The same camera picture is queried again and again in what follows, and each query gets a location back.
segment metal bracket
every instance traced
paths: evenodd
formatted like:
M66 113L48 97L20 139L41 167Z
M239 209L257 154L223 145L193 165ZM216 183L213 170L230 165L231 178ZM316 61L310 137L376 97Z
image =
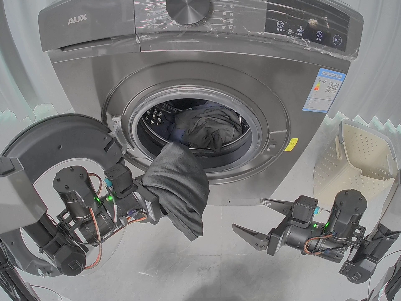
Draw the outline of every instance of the metal bracket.
M118 143L121 145L121 152L123 155L125 153L132 153L134 148L128 142L127 138L124 135L123 129L121 127L121 116L114 116L112 118L112 131L109 133L110 137L116 138Z
M355 246L358 248L362 244L363 238L365 236L366 228L358 225L357 230L359 230L359 233L357 231L355 231L352 237L347 238L345 240L337 240L334 237L331 239L333 241L347 243L350 246Z

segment plastic basket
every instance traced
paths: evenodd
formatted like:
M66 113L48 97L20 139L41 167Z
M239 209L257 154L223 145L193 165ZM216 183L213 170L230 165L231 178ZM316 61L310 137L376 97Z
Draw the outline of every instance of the plastic basket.
M331 205L339 191L356 189L370 200L394 182L397 171L387 136L344 119L315 164L313 194L320 204Z

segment control panel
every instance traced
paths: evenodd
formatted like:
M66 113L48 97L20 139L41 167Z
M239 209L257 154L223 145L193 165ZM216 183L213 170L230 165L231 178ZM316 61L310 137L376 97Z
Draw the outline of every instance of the control panel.
M39 13L38 23L43 51L65 51L85 43L85 47L95 46L94 53L98 46L113 44L115 52L118 46L126 48L113 42L131 39L137 45L134 49L142 51L201 48L251 52L250 45L258 50L258 42L285 41L354 58L363 17L336 0L58 0ZM185 35L180 40L183 32L202 33L203 38ZM224 37L228 34L232 34L230 39ZM197 46L201 40L202 47Z
M318 0L268 0L265 32L345 51L350 17Z
M280 37L353 56L363 26L359 13L333 0L134 0L134 9L139 36L198 31Z
M137 34L203 31L263 35L267 0L134 0Z

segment front-loading washing machine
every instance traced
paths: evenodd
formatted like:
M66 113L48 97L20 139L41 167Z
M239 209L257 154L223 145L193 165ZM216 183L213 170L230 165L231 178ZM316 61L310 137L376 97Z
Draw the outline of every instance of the front-loading washing machine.
M240 137L218 152L191 148L216 205L274 192L334 101L363 28L336 0L59 0L38 21L73 109L109 127L134 174L168 142L154 128L165 113L207 101L235 111Z

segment cable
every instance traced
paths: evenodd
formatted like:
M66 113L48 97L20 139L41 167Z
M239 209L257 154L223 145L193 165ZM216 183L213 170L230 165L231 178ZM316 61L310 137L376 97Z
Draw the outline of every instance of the cable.
M309 255L320 255L320 254L323 254L323 253L327 252L328 250L318 251L318 252L310 252L310 251L308 251L308 246L307 245L308 245L308 243L310 241L318 240L318 239L322 239L322 238L330 238L332 236L333 236L333 234L327 234L327 235L323 235L323 236L315 236L313 238L310 238L310 239L306 240L305 244L303 245L303 251L306 254L309 254Z
M390 256L391 254L394 254L394 253L397 253L397 252L401 252L401 250L397 250L397 251L391 252L391 253L387 254L386 256L384 256L383 258L381 258L381 259L378 261L378 263L376 264L376 267L377 267L377 265L378 265L382 260L384 260L385 258L387 258L388 256ZM372 277L369 278L369 284L368 284L368 298L369 298L369 291L370 291L370 289L371 289L371 279L372 279Z
M32 288L44 288L45 290L49 290L49 291L52 291L52 292L54 292L55 294L57 294L58 297L60 298L60 300L63 300L63 299L64 299L61 295L59 295L56 291L52 290L51 288L41 287L40 285L31 285L31 287L32 287Z
M93 213L93 209L89 208L89 211L91 211L93 223L95 223L96 233L98 234L98 240L100 242L102 240L102 238L100 237L100 231L99 231L99 227L98 227L98 222L96 221L96 217L95 217L95 214ZM97 266L99 264L101 258L102 258L102 244L99 243L99 253L98 253L98 257L96 258L96 261L94 263L92 263L91 265L83 268L83 269L84 270L93 269L95 266Z
M48 216L48 218L52 221L52 223L57 226L57 222L54 220L54 218L52 218L50 215L48 215L48 213L46 213L46 215Z
M129 224L131 224L131 223L136 223L136 222L144 221L144 220L146 220L146 219L148 218L148 216L147 216L145 213L143 213L143 212L141 212L141 213L145 215L143 218L134 219L133 221L128 222L128 224L127 224L126 226L123 226L123 227L119 228L117 231L114 232L114 234L116 234L116 233L118 233L119 231L121 231L122 229L126 228L126 227L127 227Z
M96 195L99 196L100 192L101 192L102 189L103 189L103 181L102 181L102 178L101 178L98 174L95 174L95 173L88 173L88 176L96 176L96 177L98 178L98 180L99 180L99 189L98 189L98 191L96 192Z
M374 238L373 240L368 240L366 237L364 237L365 241L366 241L366 242L374 242L374 241L382 240L383 238L389 238L389 239L392 239L392 240L395 241L396 239L393 239L392 237L401 234L400 231L397 231L397 232L392 232L392 233L390 233L390 234L388 234L388 235L385 235L385 234L382 232L382 230L380 229L379 226L377 227L377 230L380 232L380 234L381 234L382 236L380 236L380 237L378 237L378 238Z

